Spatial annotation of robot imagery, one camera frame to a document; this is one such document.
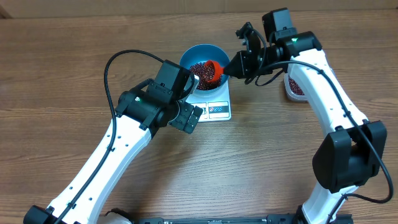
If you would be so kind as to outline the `orange scoop with blue handle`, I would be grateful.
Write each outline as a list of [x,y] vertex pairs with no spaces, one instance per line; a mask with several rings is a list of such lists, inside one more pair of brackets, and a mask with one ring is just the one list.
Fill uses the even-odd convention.
[[214,72],[212,78],[207,79],[208,83],[214,83],[221,79],[222,74],[224,74],[224,68],[214,60],[207,60],[205,66],[212,67]]

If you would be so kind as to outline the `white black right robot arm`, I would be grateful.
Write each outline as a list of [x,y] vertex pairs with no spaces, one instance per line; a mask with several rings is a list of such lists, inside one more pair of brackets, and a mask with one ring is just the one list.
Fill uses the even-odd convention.
[[324,139],[312,159],[316,177],[310,197],[294,214],[268,215],[268,223],[351,223],[338,210],[357,189],[379,172],[387,130],[369,121],[354,105],[330,68],[313,32],[298,32],[286,8],[262,17],[264,34],[245,23],[236,31],[244,50],[236,53],[224,73],[256,82],[262,75],[286,74],[294,80],[318,118]]

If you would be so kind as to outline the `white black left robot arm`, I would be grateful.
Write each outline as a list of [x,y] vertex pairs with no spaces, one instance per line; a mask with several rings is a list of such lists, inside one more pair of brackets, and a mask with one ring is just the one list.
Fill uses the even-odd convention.
[[185,100],[198,82],[192,72],[165,60],[154,79],[123,92],[111,107],[103,139],[76,177],[47,208],[31,206],[23,222],[96,223],[129,164],[160,128],[193,132],[203,110]]

